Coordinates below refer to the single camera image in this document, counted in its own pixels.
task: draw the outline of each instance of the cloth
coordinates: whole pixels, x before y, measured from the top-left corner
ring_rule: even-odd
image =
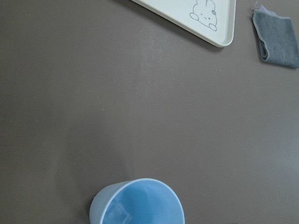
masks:
[[[255,6],[253,23],[259,38],[262,60],[299,68],[299,47],[292,21],[264,6]]]

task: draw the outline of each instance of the plastic tray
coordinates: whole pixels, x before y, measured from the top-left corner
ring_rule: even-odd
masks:
[[[217,47],[233,41],[236,0],[132,1]]]

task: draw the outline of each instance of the cartoon bunny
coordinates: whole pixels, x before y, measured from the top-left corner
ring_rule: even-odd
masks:
[[[196,0],[196,4],[193,6],[193,12],[190,13],[190,16],[211,30],[217,31],[217,16],[215,10],[215,3],[212,0]]]

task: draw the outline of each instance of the washcloth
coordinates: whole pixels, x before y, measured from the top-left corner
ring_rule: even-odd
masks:
[[[299,47],[289,17],[278,16],[260,5],[254,9],[253,23],[264,62],[299,68]]]

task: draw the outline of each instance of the plastic cup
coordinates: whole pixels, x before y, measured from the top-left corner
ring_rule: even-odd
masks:
[[[91,224],[185,224],[177,195],[154,179],[105,187],[94,197],[89,218]]]

